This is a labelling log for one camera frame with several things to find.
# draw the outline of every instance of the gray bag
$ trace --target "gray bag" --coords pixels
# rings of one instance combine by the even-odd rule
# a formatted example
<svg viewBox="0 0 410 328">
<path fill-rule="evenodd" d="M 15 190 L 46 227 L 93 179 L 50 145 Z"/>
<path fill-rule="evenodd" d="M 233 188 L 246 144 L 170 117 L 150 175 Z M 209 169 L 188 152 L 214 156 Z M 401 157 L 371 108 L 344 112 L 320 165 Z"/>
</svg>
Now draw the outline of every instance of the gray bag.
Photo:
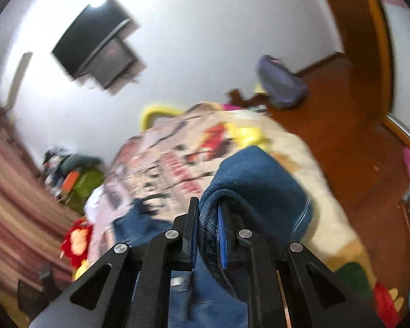
<svg viewBox="0 0 410 328">
<path fill-rule="evenodd" d="M 307 86 L 302 79 L 270 55 L 261 57 L 258 62 L 258 75 L 261 85 L 268 93 L 269 102 L 276 108 L 293 108 L 308 94 Z"/>
</svg>

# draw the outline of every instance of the green cloth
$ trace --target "green cloth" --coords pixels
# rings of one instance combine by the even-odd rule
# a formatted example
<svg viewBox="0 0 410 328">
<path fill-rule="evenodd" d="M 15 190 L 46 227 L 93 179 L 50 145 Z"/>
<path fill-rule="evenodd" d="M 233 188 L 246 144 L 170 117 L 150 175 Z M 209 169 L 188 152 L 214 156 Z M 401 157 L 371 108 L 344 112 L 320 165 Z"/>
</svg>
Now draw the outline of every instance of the green cloth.
<svg viewBox="0 0 410 328">
<path fill-rule="evenodd" d="M 83 169 L 70 191 L 65 204 L 72 210 L 82 216 L 85 214 L 83 207 L 91 193 L 101 186 L 104 181 L 104 175 L 96 169 Z"/>
<path fill-rule="evenodd" d="M 372 300 L 372 290 L 360 264 L 356 262 L 346 263 L 336 271 L 336 275 L 363 301 L 370 302 Z"/>
</svg>

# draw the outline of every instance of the white wall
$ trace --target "white wall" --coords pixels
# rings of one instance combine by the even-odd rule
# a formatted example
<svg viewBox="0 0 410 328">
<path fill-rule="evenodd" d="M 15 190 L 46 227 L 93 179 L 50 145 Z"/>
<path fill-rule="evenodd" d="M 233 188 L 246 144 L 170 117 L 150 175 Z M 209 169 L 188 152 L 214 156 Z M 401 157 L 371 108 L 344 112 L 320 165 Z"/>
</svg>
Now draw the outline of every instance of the white wall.
<svg viewBox="0 0 410 328">
<path fill-rule="evenodd" d="M 392 114 L 410 130 L 410 10 L 384 4 L 394 52 Z"/>
<path fill-rule="evenodd" d="M 234 87 L 248 96 L 264 53 L 298 71 L 342 50 L 325 0 L 118 0 L 140 26 L 127 43 L 147 68 L 139 83 L 112 96 L 71 82 L 50 55 L 89 1 L 33 0 L 9 43 L 0 74 L 3 102 L 22 53 L 34 52 L 14 114 L 36 161 L 59 143 L 110 162 L 139 132 L 146 106 L 224 102 Z M 15 8 L 18 0 L 12 3 Z M 0 18 L 0 30 L 6 28 Z"/>
</svg>

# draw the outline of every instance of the striped rug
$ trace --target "striped rug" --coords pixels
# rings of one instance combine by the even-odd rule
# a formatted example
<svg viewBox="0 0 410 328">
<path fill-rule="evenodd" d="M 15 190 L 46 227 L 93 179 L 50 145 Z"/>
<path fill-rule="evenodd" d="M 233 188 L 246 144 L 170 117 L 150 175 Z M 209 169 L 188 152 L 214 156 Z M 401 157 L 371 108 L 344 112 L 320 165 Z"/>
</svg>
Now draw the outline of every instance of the striped rug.
<svg viewBox="0 0 410 328">
<path fill-rule="evenodd" d="M 46 262 L 69 282 L 60 245 L 79 215 L 53 200 L 5 139 L 0 132 L 0 290 L 16 293 L 18 279 L 40 289 L 38 269 Z"/>
</svg>

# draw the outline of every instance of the patterned blanket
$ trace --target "patterned blanket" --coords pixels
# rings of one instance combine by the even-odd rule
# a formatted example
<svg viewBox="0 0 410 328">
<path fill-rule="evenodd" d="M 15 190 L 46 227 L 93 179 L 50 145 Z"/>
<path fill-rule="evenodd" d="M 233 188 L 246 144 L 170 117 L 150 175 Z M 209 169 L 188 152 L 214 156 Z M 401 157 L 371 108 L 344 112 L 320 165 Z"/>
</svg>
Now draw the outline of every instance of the patterned blanket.
<svg viewBox="0 0 410 328">
<path fill-rule="evenodd" d="M 359 263 L 373 288 L 366 249 L 306 144 L 265 115 L 223 111 L 211 103 L 152 127 L 120 149 L 99 199 L 89 263 L 115 244 L 112 221 L 128 211 L 132 199 L 141 199 L 156 218 L 173 221 L 187 212 L 191 196 L 200 197 L 222 160 L 248 145 L 272 155 L 311 195 L 314 218 L 304 245 L 332 271 Z"/>
</svg>

